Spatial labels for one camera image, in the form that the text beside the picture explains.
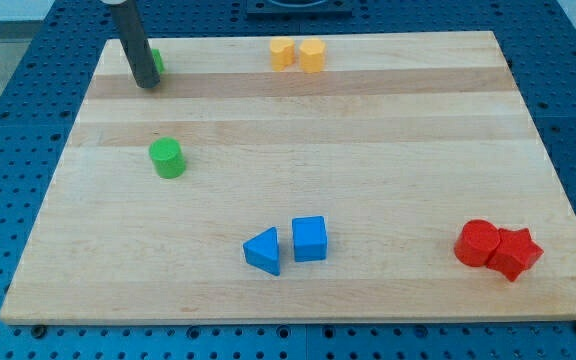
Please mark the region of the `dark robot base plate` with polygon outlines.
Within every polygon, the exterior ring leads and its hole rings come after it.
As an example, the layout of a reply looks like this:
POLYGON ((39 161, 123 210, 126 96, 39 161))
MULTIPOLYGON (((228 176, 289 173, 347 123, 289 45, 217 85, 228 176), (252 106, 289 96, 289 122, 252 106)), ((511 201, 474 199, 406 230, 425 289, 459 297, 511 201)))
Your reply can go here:
POLYGON ((245 0, 248 17, 265 16, 350 16, 354 0, 245 0))

